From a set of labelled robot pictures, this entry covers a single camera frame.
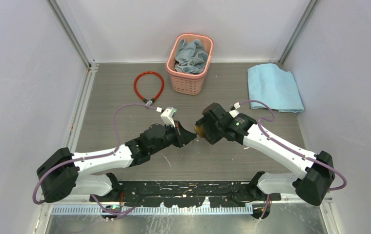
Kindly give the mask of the brass padlock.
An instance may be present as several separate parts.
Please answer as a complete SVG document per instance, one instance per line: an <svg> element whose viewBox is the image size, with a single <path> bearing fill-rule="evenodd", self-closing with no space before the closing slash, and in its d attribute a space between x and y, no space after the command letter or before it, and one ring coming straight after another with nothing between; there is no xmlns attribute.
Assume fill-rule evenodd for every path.
<svg viewBox="0 0 371 234"><path fill-rule="evenodd" d="M205 138L206 134L204 128L201 125L195 125L194 130L200 138Z"/></svg>

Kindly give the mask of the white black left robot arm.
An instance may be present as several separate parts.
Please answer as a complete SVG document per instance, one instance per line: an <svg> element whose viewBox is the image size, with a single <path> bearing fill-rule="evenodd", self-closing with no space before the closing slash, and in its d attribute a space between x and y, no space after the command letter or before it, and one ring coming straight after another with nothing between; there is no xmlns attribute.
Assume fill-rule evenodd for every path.
<svg viewBox="0 0 371 234"><path fill-rule="evenodd" d="M94 195L100 201L115 201L121 187L112 174L99 172L141 165L159 151L175 146L181 148L196 138L179 121L173 126L152 124L137 138L111 148L89 153L72 153L58 149L37 170L39 181L32 195L35 204L58 202L69 195ZM43 199L37 200L41 189Z"/></svg>

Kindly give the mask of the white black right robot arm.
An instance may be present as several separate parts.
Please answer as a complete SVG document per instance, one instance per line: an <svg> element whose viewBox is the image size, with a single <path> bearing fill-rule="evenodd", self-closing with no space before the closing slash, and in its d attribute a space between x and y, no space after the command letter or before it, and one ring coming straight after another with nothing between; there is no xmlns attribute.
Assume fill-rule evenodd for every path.
<svg viewBox="0 0 371 234"><path fill-rule="evenodd" d="M237 142L274 159L289 173L258 172L250 183L249 193L255 200L269 194L294 194L310 205L319 206L335 179L332 156L316 154L282 139L252 117L240 113L239 104L226 111L212 103L202 111L195 130L211 145L221 139Z"/></svg>

